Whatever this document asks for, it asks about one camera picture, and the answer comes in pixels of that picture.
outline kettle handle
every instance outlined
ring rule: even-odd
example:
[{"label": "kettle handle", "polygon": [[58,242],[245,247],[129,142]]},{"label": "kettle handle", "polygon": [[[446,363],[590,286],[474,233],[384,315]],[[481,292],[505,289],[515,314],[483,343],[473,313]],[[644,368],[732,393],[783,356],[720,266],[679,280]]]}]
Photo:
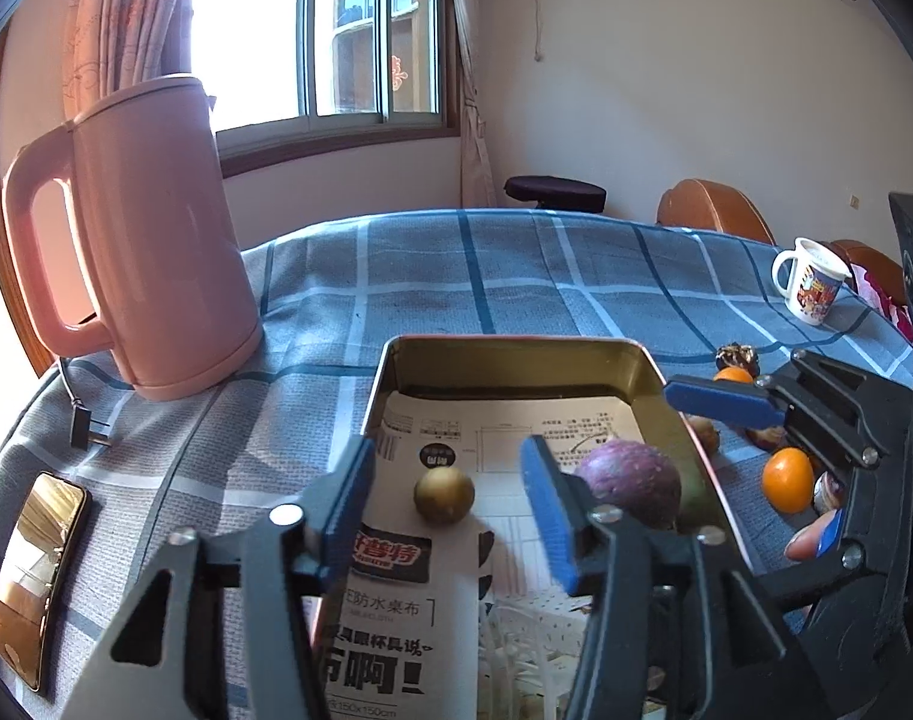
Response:
[{"label": "kettle handle", "polygon": [[109,328],[97,317],[86,324],[67,325],[56,312],[32,223],[32,204],[48,181],[72,178],[73,135],[65,124],[32,141],[16,154],[3,184],[3,213],[13,252],[16,278],[29,310],[32,327],[42,344],[58,357],[80,357],[113,346]]}]

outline orange fruit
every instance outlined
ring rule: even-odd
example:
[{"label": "orange fruit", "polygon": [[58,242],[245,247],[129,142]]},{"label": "orange fruit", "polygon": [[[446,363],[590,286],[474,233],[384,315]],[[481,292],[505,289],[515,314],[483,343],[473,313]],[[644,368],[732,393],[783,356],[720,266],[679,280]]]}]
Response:
[{"label": "orange fruit", "polygon": [[722,371],[719,371],[719,373],[713,377],[713,380],[715,382],[725,381],[753,384],[753,377],[750,375],[750,372],[745,368],[736,367],[736,365],[731,365],[731,367],[724,367]]},{"label": "orange fruit", "polygon": [[762,469],[760,485],[770,506],[799,514],[813,503],[813,466],[807,453],[790,446],[773,454]]}]

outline stool seat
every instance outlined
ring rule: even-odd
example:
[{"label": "stool seat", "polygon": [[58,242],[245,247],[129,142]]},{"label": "stool seat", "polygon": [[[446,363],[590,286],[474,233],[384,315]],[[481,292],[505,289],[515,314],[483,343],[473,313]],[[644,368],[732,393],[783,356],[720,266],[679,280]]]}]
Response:
[{"label": "stool seat", "polygon": [[582,211],[601,214],[606,205],[606,190],[555,175],[514,175],[506,180],[503,191],[512,199],[535,202],[548,211]]}]

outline blue tablecloth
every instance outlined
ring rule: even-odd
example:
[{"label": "blue tablecloth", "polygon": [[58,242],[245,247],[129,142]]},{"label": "blue tablecloth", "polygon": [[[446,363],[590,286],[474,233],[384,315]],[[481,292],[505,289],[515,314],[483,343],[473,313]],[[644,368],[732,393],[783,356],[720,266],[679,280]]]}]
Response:
[{"label": "blue tablecloth", "polygon": [[[71,372],[112,448],[73,450],[69,403],[47,374],[0,450],[0,562],[42,470],[90,490],[94,507],[53,622],[48,697],[0,675],[35,718],[57,717],[93,643],[140,567],[176,526],[245,527],[323,472],[358,431],[383,344],[406,333],[635,338],[665,375],[711,375],[714,351],[756,346],[775,370],[816,349],[912,386],[913,350],[844,290],[819,328],[797,322],[770,283],[775,250],[709,232],[539,211],[416,212],[317,225],[245,253],[266,339],[223,384],[150,403],[109,354]],[[757,570],[782,565],[800,524],[759,490],[765,454],[724,431],[714,464]],[[227,599],[234,716],[246,677],[237,593]]]}]

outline window pane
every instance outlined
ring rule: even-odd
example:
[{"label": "window pane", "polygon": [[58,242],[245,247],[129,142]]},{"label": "window pane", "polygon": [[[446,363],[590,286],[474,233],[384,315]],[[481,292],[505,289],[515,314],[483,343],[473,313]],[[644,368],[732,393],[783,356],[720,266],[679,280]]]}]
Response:
[{"label": "window pane", "polygon": [[296,0],[193,0],[194,76],[216,98],[216,130],[299,113]]},{"label": "window pane", "polygon": [[393,0],[394,111],[437,113],[436,0]]},{"label": "window pane", "polygon": [[376,0],[316,0],[316,111],[376,111]]}]

